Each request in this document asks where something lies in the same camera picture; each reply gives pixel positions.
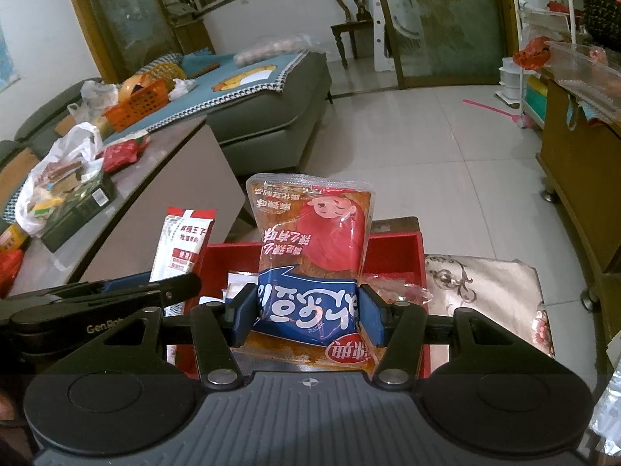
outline gray ribbed plate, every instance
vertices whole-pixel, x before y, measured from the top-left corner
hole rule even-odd
[[[453,445],[405,393],[359,372],[257,373],[237,391],[209,395],[171,439],[131,456],[72,457],[46,450],[36,466],[578,466],[570,453],[500,461]]]

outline white wall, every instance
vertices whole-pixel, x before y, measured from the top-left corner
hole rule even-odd
[[[353,10],[352,0],[344,0]],[[367,9],[373,13],[371,2]],[[345,13],[336,0],[235,0],[204,15],[203,20],[216,52],[238,52],[260,38],[306,33],[328,55],[328,61],[339,59],[333,24],[345,22]],[[352,56],[347,33],[342,35],[345,52]],[[360,56],[373,55],[373,32],[356,32]]]
[[[41,105],[97,77],[71,0],[0,0],[0,24],[20,80],[0,92],[0,139]]]

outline blue label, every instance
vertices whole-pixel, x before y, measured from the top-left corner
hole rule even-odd
[[[356,331],[355,280],[293,275],[297,266],[270,268],[259,274],[261,318],[255,330],[314,345],[329,345]]]

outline wooden chair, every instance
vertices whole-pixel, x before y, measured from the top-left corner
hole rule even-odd
[[[354,35],[354,31],[362,30],[364,28],[372,28],[373,16],[366,9],[366,0],[353,0],[354,3],[356,3],[356,7],[358,7],[355,21],[352,19],[352,13],[350,12],[347,5],[343,2],[343,0],[336,1],[345,11],[345,22],[343,22],[342,24],[335,24],[334,26],[331,26],[331,29],[332,34],[334,35],[334,39],[337,41],[338,53],[341,55],[341,63],[343,64],[343,68],[347,70],[345,47],[343,46],[343,39],[341,38],[341,33],[343,33],[344,31],[349,32],[350,41],[352,42],[353,57],[354,59],[358,59],[358,50],[356,49],[356,37]]]

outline orange plastic basket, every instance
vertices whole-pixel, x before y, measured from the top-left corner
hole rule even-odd
[[[128,99],[108,108],[104,116],[116,132],[122,132],[168,103],[166,80],[160,79],[133,93]]]

